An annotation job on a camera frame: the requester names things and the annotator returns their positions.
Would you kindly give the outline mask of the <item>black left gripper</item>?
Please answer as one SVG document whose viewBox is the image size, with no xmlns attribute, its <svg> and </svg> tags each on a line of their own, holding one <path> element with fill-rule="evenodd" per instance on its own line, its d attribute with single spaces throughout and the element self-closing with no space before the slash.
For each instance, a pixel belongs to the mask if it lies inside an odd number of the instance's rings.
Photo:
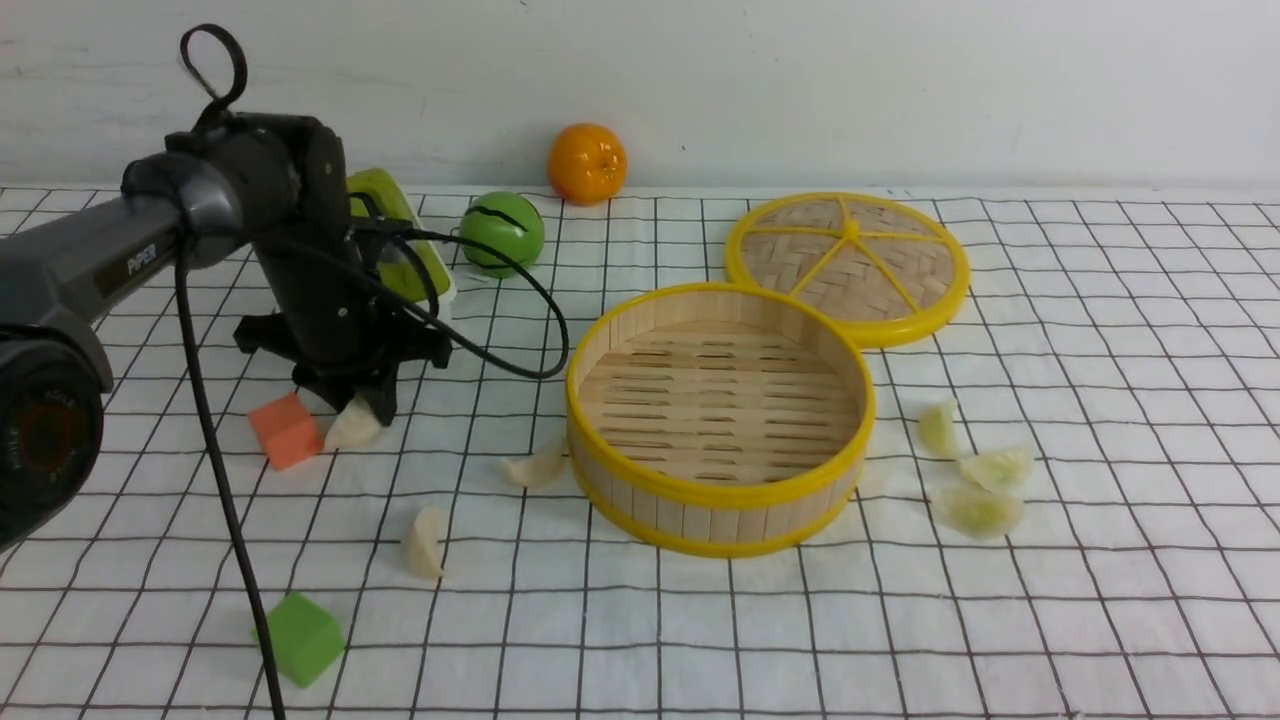
<svg viewBox="0 0 1280 720">
<path fill-rule="evenodd" d="M 276 311 L 242 318 L 233 340 L 243 354 L 266 352 L 292 363 L 294 383 L 326 401 L 362 395 L 380 427 L 389 427 L 397 414 L 399 365 L 445 368 L 453 347 L 366 264 L 381 237 L 393 236 L 371 225 L 355 225 L 332 242 L 310 225 L 251 234 Z"/>
</svg>

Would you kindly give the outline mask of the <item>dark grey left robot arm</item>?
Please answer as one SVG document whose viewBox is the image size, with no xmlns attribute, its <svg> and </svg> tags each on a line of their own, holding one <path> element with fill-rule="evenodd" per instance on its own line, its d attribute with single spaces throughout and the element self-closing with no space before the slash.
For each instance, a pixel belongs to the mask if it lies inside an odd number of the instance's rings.
<svg viewBox="0 0 1280 720">
<path fill-rule="evenodd" d="M 118 199 L 3 241 L 3 546 L 81 491 L 102 445 L 114 372 L 93 323 L 175 268 L 250 246 L 276 311 L 246 316 L 264 351 L 334 409 L 396 415 L 403 363 L 444 368 L 452 343 L 374 272 L 371 220 L 353 220 L 339 137 L 312 117 L 220 113 L 131 163 Z"/>
</svg>

